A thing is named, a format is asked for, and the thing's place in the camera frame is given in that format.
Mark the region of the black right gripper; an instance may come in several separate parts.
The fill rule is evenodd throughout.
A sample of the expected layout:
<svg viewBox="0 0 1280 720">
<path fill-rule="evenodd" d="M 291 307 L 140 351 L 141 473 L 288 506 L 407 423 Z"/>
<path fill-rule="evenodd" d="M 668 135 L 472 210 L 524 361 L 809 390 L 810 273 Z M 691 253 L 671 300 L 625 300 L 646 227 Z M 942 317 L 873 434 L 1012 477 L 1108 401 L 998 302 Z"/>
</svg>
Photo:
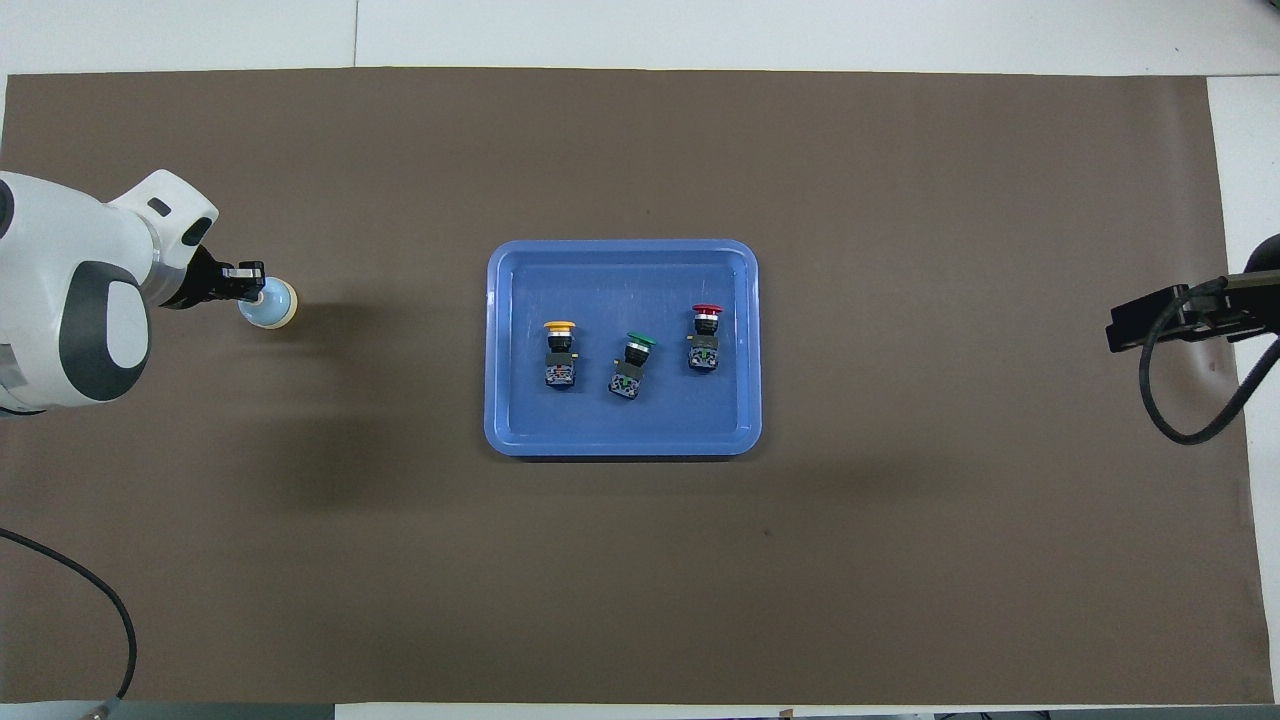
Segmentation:
<svg viewBox="0 0 1280 720">
<path fill-rule="evenodd" d="M 1277 305 L 1279 272 L 1220 275 L 1197 287 L 1172 286 L 1149 322 L 1146 302 L 1111 307 L 1105 334 L 1111 354 L 1172 341 L 1190 343 L 1222 337 L 1234 343 L 1276 334 Z"/>
</svg>

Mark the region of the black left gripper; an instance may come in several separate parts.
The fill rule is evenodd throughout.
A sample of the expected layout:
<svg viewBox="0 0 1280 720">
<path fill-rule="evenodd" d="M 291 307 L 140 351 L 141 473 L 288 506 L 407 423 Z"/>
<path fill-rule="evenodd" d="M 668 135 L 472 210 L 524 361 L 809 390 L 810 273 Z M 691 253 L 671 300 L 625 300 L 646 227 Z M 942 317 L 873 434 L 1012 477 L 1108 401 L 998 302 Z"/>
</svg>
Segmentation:
<svg viewBox="0 0 1280 720">
<path fill-rule="evenodd" d="M 242 261 L 233 266 L 216 260 L 200 245 L 189 260 L 178 288 L 169 293 L 160 307 L 186 310 L 198 304 L 236 300 L 256 304 L 265 287 L 265 264 Z"/>
</svg>

